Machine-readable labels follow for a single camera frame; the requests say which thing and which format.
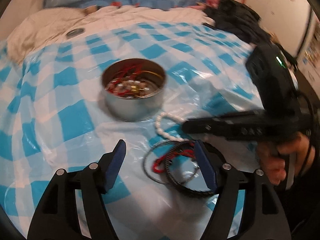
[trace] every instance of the green indicator light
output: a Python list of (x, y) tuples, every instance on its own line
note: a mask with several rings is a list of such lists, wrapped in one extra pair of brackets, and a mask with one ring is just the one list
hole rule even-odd
[(280, 63), (280, 65), (285, 68), (285, 66), (283, 65), (282, 61), (279, 59), (279, 57), (276, 57), (276, 59)]

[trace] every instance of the blue and white checkered plastic sheet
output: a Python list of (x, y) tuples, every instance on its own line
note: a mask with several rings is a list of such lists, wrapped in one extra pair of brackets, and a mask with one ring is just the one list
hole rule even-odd
[[(232, 34), (202, 25), (165, 22), (137, 24), (52, 44), (29, 55), (22, 67), (7, 59), (3, 43), (0, 203), (14, 225), (27, 235), (34, 210), (57, 169), (80, 170), (124, 139), (127, 155), (114, 188), (104, 196), (119, 238), (199, 239), (216, 197), (190, 199), (143, 174), (142, 157), (161, 140), (154, 121), (114, 119), (101, 94), (100, 75), (120, 59), (153, 60), (168, 75), (163, 111), (184, 117), (217, 115), (261, 107), (244, 66), (250, 51), (248, 44)], [(172, 125), (164, 122), (167, 132), (177, 135), (179, 127)], [(247, 151), (254, 159), (249, 151), (252, 145), (239, 145), (227, 143), (227, 151)], [(159, 149), (151, 155), (150, 166), (163, 153)], [(226, 158), (237, 167), (235, 156)], [(177, 161), (182, 164), (179, 169), (190, 169), (190, 161)], [(189, 186), (206, 189), (201, 175)], [(230, 236), (237, 232), (243, 198), (241, 192)], [(88, 235), (81, 201), (77, 204), (83, 233)]]

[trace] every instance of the white blanket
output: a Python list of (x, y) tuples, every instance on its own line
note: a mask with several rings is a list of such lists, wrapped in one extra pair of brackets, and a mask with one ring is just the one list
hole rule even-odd
[(30, 52), (55, 42), (66, 41), (66, 33), (76, 28), (85, 28), (85, 32), (73, 39), (99, 33), (102, 30), (113, 30), (151, 21), (213, 24), (213, 20), (204, 12), (193, 8), (173, 8), (170, 11), (162, 11), (131, 5), (121, 8), (108, 6), (88, 16), (85, 16), (82, 10), (75, 8), (45, 9), (26, 18), (10, 34), (7, 40), (8, 56), (20, 64)]

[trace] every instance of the blue gripper pad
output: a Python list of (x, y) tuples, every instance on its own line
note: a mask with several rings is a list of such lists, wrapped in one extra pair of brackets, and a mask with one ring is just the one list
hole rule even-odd
[(199, 165), (199, 168), (201, 170), (202, 176), (204, 178), (204, 181), (209, 189), (211, 189), (213, 192), (217, 189), (217, 178), (216, 178), (216, 172), (214, 168), (211, 166), (206, 154), (208, 151), (204, 147), (204, 144), (202, 141), (197, 140), (195, 142), (194, 147), (194, 154), (196, 157), (196, 161)]
[(116, 145), (115, 149), (113, 150), (113, 158), (112, 161), (110, 163), (110, 165), (108, 166), (108, 169), (105, 173), (105, 189), (106, 191), (108, 191), (109, 189), (111, 189), (113, 187), (113, 185), (116, 182), (116, 178), (119, 174), (119, 170), (121, 168), (121, 165), (123, 163), (124, 157), (125, 157), (125, 153), (127, 151), (127, 146), (124, 142), (124, 140), (119, 140), (118, 144)]

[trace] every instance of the white beaded bracelet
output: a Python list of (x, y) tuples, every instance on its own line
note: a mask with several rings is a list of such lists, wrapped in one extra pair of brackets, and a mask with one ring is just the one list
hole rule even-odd
[(183, 124), (185, 122), (185, 119), (175, 116), (173, 114), (169, 114), (169, 113), (165, 113), (165, 112), (161, 112), (158, 117), (156, 118), (156, 122), (155, 122), (155, 127), (156, 127), (156, 131), (159, 135), (161, 135), (163, 138), (166, 138), (170, 141), (178, 141), (178, 142), (184, 142), (184, 141), (188, 141), (188, 139), (183, 139), (180, 137), (176, 137), (176, 136), (172, 136), (169, 133), (165, 132), (163, 129), (160, 128), (161, 125), (161, 119), (162, 118), (169, 118), (173, 121), (175, 121), (176, 123), (179, 124)]

